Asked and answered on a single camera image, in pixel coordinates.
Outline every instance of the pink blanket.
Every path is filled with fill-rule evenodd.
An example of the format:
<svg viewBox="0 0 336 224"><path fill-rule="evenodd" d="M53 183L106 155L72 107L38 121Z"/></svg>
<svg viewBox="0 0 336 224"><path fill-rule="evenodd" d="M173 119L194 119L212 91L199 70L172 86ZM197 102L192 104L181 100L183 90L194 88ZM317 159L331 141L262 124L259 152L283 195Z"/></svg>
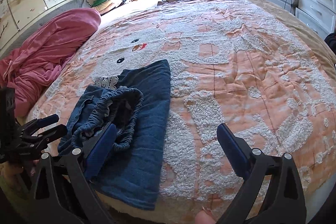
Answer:
<svg viewBox="0 0 336 224"><path fill-rule="evenodd" d="M99 12L91 8L66 11L0 60L0 85L15 88L16 117L28 113L76 50L98 30L100 21Z"/></svg>

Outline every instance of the gray headboard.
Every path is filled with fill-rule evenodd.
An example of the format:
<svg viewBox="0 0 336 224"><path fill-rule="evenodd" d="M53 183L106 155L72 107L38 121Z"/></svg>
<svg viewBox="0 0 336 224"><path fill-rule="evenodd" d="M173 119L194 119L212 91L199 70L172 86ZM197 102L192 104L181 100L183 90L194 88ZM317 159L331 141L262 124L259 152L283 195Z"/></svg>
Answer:
<svg viewBox="0 0 336 224"><path fill-rule="evenodd" d="M71 0L70 2L65 3L64 5L58 7L57 9L46 14L40 20L31 25L27 30L25 30L7 49L0 55L0 59L6 57L13 49L18 48L22 43L30 37L34 32L46 24L50 19L55 16L75 8L91 8L91 5L87 0Z"/></svg>

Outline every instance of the bed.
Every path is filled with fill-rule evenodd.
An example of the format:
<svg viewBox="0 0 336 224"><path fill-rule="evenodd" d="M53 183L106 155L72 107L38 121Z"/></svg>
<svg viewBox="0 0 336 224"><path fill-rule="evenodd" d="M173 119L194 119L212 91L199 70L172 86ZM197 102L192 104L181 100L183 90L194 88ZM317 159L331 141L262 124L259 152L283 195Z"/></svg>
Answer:
<svg viewBox="0 0 336 224"><path fill-rule="evenodd" d="M219 217L242 184L216 141L222 122L265 154L290 152L307 200L335 173L336 56L289 12L266 0L161 0L102 21L26 121L56 113L66 124L94 76L168 60L171 104L156 208L98 193L108 206L169 224L193 223L202 206ZM58 142L48 147L52 155Z"/></svg>

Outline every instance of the folded denim garment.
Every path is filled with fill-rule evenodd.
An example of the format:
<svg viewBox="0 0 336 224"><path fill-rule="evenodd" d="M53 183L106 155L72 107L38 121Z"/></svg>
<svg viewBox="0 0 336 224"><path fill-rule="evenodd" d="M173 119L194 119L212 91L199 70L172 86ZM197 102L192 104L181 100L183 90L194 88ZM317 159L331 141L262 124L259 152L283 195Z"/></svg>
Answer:
<svg viewBox="0 0 336 224"><path fill-rule="evenodd" d="M99 87L89 86L80 97L67 124L68 135L61 139L58 152L70 153L113 119L124 133L118 132L108 160L91 185L130 206L154 210L170 104L169 63L157 61L140 69L123 70L118 76L96 77L94 82ZM115 96L116 92L125 97ZM131 138L128 129L134 130Z"/></svg>

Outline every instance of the fingernail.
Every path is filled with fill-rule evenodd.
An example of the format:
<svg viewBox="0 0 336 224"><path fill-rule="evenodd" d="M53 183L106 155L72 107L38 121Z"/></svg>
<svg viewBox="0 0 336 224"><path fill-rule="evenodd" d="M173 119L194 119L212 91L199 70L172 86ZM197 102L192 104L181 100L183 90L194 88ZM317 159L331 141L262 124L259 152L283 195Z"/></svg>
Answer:
<svg viewBox="0 0 336 224"><path fill-rule="evenodd" d="M207 215L210 215L210 216L213 218L212 212L211 212L211 210L210 210L209 208L202 207L202 209L203 209L203 211L205 211L205 213L206 213Z"/></svg>

